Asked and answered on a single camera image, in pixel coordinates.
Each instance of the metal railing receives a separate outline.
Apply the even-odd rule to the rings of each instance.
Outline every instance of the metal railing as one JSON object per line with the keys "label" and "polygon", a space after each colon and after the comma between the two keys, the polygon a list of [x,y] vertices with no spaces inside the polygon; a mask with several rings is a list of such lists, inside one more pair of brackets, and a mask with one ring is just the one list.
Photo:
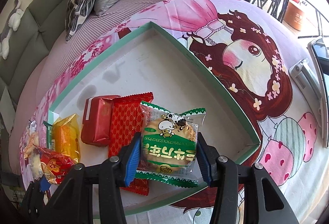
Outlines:
{"label": "metal railing", "polygon": [[316,38],[318,36],[322,36],[323,38],[328,38],[329,35],[324,35],[323,34],[323,26],[322,26],[322,18],[329,24],[329,20],[313,5],[311,4],[308,0],[304,0],[307,2],[310,6],[312,6],[315,9],[315,14],[316,14],[316,20],[317,20],[317,30],[318,33],[317,35],[312,35],[312,36],[299,36],[299,39],[304,39],[304,38]]}

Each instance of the pink strawberry print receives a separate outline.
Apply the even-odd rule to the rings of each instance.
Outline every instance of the pink strawberry print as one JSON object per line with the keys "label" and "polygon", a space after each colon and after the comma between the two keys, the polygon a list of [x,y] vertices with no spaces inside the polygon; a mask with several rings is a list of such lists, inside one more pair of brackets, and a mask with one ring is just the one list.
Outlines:
{"label": "pink strawberry print", "polygon": [[317,124],[314,116],[307,112],[298,121],[303,130],[306,139],[306,148],[304,153],[304,162],[310,161],[314,152],[314,144],[317,137]]}
{"label": "pink strawberry print", "polygon": [[270,140],[260,160],[275,183],[284,184],[292,172],[293,156],[282,142]]}

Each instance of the cartoon eye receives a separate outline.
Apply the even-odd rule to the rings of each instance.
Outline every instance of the cartoon eye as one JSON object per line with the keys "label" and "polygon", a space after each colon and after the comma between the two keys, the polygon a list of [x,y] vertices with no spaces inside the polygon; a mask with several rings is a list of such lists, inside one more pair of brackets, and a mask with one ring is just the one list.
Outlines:
{"label": "cartoon eye", "polygon": [[257,48],[255,45],[249,46],[248,51],[252,55],[258,55],[260,53],[259,48]]}

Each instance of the pink blanket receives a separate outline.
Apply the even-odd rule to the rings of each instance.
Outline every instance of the pink blanket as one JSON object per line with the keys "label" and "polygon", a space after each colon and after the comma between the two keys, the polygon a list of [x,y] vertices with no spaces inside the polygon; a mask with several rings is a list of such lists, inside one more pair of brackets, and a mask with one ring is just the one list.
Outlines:
{"label": "pink blanket", "polygon": [[[38,123],[40,143],[45,143],[41,123],[49,106],[69,82],[105,49],[149,21],[189,49],[239,103],[262,139],[245,164],[261,162],[301,219],[317,195],[329,158],[311,109],[287,71],[309,54],[281,23],[243,0],[165,0],[100,36],[55,80],[37,107],[32,119]],[[22,158],[21,166],[24,176]],[[182,213],[197,209],[196,217],[206,212],[215,192],[207,188],[173,204],[184,211],[161,211],[188,222]],[[243,189],[239,195],[238,212],[243,214]],[[148,217],[158,223],[157,214]]]}

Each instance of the red patterned wrapper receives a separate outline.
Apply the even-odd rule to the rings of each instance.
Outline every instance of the red patterned wrapper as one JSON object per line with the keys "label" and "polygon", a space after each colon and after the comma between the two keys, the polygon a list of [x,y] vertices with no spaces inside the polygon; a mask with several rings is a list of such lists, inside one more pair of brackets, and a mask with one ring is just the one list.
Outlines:
{"label": "red patterned wrapper", "polygon": [[81,140],[85,144],[105,147],[110,143],[110,123],[114,99],[119,95],[97,96],[86,100]]}
{"label": "red patterned wrapper", "polygon": [[75,161],[69,156],[53,150],[36,146],[39,150],[42,171],[51,184],[60,184],[65,175],[70,171]]}
{"label": "red patterned wrapper", "polygon": [[[140,102],[152,102],[153,93],[135,94],[114,99],[110,128],[109,157],[118,155],[121,147],[129,145],[135,132],[141,132],[143,114]],[[134,179],[124,190],[148,195],[148,181]]]}

